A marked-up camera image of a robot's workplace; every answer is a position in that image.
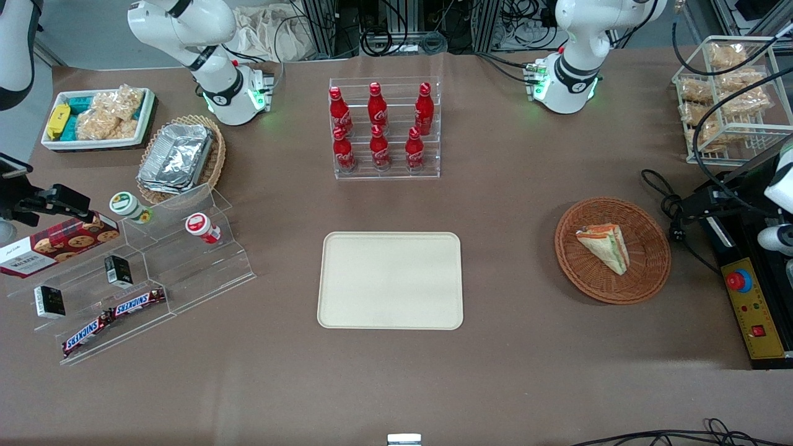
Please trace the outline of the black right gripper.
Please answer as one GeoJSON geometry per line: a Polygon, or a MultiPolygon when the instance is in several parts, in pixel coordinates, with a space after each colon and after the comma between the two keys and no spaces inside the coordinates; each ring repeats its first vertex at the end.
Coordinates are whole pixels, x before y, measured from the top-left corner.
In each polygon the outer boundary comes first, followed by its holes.
{"type": "Polygon", "coordinates": [[[33,186],[26,177],[15,177],[1,181],[1,217],[5,221],[17,221],[36,227],[40,214],[55,215],[56,207],[63,214],[88,219],[92,215],[90,198],[76,190],[54,184],[48,189],[33,186]],[[47,201],[52,193],[52,204],[47,201]]]}

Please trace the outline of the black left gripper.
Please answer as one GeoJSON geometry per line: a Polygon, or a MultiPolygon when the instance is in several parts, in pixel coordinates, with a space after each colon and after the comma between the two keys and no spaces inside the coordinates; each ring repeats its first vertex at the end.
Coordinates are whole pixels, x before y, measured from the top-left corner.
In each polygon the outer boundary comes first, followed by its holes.
{"type": "Polygon", "coordinates": [[[679,205],[680,220],[702,220],[708,215],[755,214],[762,218],[776,218],[776,204],[764,195],[771,183],[769,178],[737,178],[711,180],[711,193],[694,193],[683,198],[679,205]]]}

